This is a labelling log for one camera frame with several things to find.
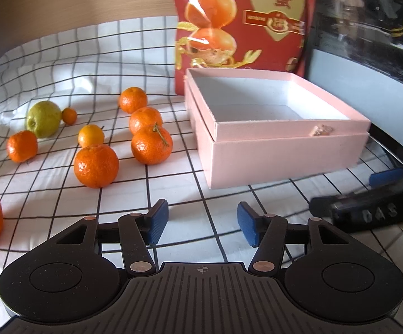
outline ridged surface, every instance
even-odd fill
[[[92,318],[59,326],[16,318],[0,330],[26,332],[403,334],[403,328],[391,319],[364,326],[321,321],[295,307],[276,280],[250,275],[240,264],[169,263],[156,275],[132,279],[110,308]]]

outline pink box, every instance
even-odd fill
[[[295,74],[188,69],[186,108],[209,188],[356,165],[370,121]]]

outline copper rivet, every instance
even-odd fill
[[[130,265],[130,270],[135,272],[146,272],[149,271],[151,268],[152,265],[150,265],[150,263],[147,261],[136,261],[132,265]]]
[[[256,271],[269,272],[269,271],[273,271],[275,266],[272,262],[269,262],[269,261],[257,261],[257,262],[254,262],[253,268]]]

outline checkered fabric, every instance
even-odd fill
[[[368,188],[373,172],[391,168],[374,141],[359,164],[347,170],[302,179],[210,190],[201,168],[184,97],[174,93],[176,17],[132,19],[46,36],[0,59],[0,273],[4,267],[83,216],[116,222],[128,212],[146,212],[160,198],[169,202],[169,223],[149,251],[164,261],[228,262],[248,265],[256,249],[240,232],[236,206],[248,202],[260,214],[305,224],[314,196]],[[147,167],[132,157],[128,115],[118,109],[119,93],[138,86],[163,117],[174,141],[165,163]],[[78,112],[73,126],[39,142],[38,155],[16,164],[6,153],[10,135],[23,129],[28,109],[49,99]],[[95,123],[117,153],[120,170],[104,189],[84,187],[73,172],[77,133]],[[403,270],[403,230],[398,226],[355,235]],[[103,245],[103,256],[123,267],[119,244]],[[299,258],[302,245],[287,245],[283,266]],[[9,319],[0,301],[0,327]],[[403,303],[396,314],[403,324]]]

